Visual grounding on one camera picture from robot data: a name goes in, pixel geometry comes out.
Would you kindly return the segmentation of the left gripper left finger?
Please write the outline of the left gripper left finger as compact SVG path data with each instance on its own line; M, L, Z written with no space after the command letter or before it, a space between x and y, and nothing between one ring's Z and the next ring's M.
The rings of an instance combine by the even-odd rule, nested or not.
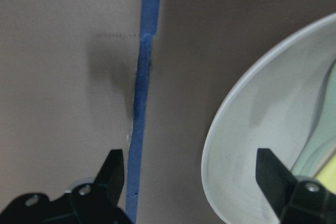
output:
M123 185L123 151L111 150L93 182L56 200L43 193L20 195L1 212L1 223L131 223L118 206Z

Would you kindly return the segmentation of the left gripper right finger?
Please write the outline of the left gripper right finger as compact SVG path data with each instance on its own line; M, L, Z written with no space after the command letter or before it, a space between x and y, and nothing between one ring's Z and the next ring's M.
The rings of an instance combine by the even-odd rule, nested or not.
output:
M335 194L293 175L269 148L257 150L256 182L280 223L335 223Z

